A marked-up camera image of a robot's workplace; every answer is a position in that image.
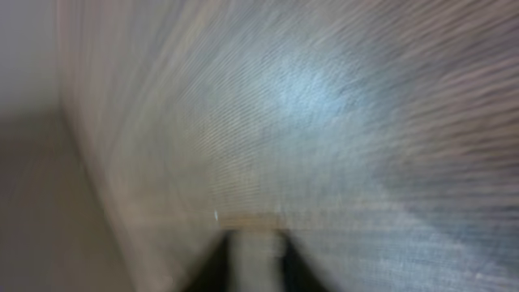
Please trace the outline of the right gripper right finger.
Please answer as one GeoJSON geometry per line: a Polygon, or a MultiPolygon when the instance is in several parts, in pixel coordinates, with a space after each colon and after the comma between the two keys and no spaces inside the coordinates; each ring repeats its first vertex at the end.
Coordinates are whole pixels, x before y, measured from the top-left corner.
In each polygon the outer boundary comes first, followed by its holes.
{"type": "Polygon", "coordinates": [[[289,233],[280,231],[283,252],[279,258],[281,284],[285,292],[329,292],[311,269],[289,233]]]}

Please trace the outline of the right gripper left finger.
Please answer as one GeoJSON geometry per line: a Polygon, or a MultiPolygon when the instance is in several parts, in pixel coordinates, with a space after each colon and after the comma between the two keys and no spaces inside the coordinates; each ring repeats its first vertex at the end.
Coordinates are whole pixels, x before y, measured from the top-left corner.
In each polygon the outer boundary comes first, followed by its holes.
{"type": "Polygon", "coordinates": [[[229,292],[233,277],[233,230],[227,230],[208,253],[182,292],[229,292]]]}

